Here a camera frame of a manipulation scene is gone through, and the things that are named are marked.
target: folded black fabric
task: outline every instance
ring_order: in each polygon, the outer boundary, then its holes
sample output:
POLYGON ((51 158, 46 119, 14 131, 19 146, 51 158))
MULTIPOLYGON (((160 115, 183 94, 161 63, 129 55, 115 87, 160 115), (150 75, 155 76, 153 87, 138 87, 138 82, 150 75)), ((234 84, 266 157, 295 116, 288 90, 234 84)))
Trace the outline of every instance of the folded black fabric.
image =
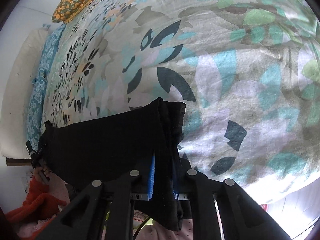
POLYGON ((172 162, 179 159, 184 114, 184 103, 158 98, 133 111, 62 128, 46 122, 39 148, 46 145, 47 165, 79 190, 95 179, 117 179, 134 169, 138 160, 154 154, 152 200, 137 201, 135 209, 179 231, 182 219, 191 218, 189 203, 175 200, 172 186, 172 162))

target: white wall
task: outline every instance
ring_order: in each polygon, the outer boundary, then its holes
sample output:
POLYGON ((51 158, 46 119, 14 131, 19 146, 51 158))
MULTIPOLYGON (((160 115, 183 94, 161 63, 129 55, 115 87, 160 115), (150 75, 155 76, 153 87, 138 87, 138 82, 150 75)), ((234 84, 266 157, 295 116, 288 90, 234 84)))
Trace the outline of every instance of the white wall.
MULTIPOLYGON (((59 26, 51 20, 59 2, 21 0, 0 31, 0 109, 10 71, 22 43, 31 30, 41 28, 44 23, 51 24, 49 31, 59 26)), ((0 157, 0 206, 4 213, 22 205, 26 198, 26 177, 31 169, 31 166, 7 167, 5 158, 0 157)))

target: patterned bed sheet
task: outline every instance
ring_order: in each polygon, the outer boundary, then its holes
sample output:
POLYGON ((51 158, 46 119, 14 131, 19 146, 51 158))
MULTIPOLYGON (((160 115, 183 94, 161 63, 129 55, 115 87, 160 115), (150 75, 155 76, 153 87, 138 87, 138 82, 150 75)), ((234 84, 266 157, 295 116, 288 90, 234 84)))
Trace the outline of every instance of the patterned bed sheet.
POLYGON ((269 203, 320 176, 319 32, 305 0, 94 0, 63 32, 42 120, 182 101, 180 156, 269 203))

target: red fuzzy sweater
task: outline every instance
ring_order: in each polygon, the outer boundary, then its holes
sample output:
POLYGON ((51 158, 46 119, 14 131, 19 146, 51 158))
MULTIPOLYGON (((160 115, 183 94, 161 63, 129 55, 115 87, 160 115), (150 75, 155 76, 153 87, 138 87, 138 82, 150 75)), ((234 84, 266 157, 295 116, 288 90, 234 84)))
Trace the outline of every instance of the red fuzzy sweater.
MULTIPOLYGON (((66 206, 65 201, 59 200, 48 194, 49 186, 36 181, 35 177, 30 181, 29 194, 23 202, 22 207, 10 211, 5 216, 11 224, 23 222, 30 223, 38 220, 52 218, 59 212, 58 205, 66 206)), ((48 220, 39 230, 35 231, 31 237, 21 238, 22 240, 33 240, 52 221, 48 220)))

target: round metal pin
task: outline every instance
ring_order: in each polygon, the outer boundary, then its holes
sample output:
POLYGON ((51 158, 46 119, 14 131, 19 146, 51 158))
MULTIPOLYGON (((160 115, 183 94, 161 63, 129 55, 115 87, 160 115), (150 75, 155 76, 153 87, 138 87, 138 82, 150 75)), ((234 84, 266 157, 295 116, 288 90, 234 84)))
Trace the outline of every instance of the round metal pin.
POLYGON ((137 170, 132 170, 132 171, 130 171, 130 176, 132 176, 132 177, 137 177, 139 174, 140 174, 140 173, 139 173, 139 171, 137 171, 137 170))
POLYGON ((197 174, 197 171, 196 170, 193 170, 193 169, 190 169, 187 171, 188 175, 190 176, 195 176, 197 174))
POLYGON ((99 187, 102 184, 101 180, 96 179, 92 182, 92 186, 99 187))
POLYGON ((228 186, 233 186, 235 184, 235 181, 233 179, 226 179, 224 183, 228 186))

